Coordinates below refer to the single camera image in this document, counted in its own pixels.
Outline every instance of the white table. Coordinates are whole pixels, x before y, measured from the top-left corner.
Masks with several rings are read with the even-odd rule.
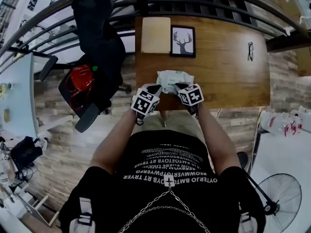
[[[65,116],[52,123],[37,126],[34,100],[34,57],[25,55],[12,64],[2,74],[0,83],[11,83],[13,88],[8,91],[5,98],[0,100],[0,117],[4,130],[15,136],[30,136],[37,138],[40,132],[46,131],[66,121],[73,116]],[[10,110],[10,121],[4,122],[4,110]]]

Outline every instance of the chair armrest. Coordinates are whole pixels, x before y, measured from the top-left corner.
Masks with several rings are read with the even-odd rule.
[[[40,72],[39,78],[41,81],[44,81],[49,72],[53,69],[53,66],[58,61],[56,56],[51,56],[50,59],[47,61],[45,66],[43,67],[42,71]]]
[[[83,133],[85,130],[91,126],[91,124],[95,121],[96,117],[99,115],[100,111],[98,107],[91,103],[90,106],[86,109],[80,120],[74,126],[77,131]]]

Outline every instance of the backpack strap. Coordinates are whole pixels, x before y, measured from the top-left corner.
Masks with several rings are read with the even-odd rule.
[[[92,220],[91,200],[80,198],[81,214],[70,223],[69,233],[95,233],[95,222]]]

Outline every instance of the wooden desk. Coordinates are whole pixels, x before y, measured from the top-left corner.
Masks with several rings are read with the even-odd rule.
[[[179,70],[194,76],[208,108],[238,108],[270,104],[268,53],[262,33],[230,22],[171,16],[172,25],[195,28],[196,58],[141,53],[142,18],[135,22],[136,82],[156,83],[157,71]],[[248,42],[254,61],[247,61]],[[158,110],[184,109],[177,96],[163,94]]]

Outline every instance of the khaki pants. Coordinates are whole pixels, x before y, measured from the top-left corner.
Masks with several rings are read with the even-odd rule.
[[[141,131],[173,130],[195,136],[205,144],[199,123],[187,111],[166,111],[165,117],[165,122],[160,114],[145,117],[143,125],[135,125],[133,134]]]

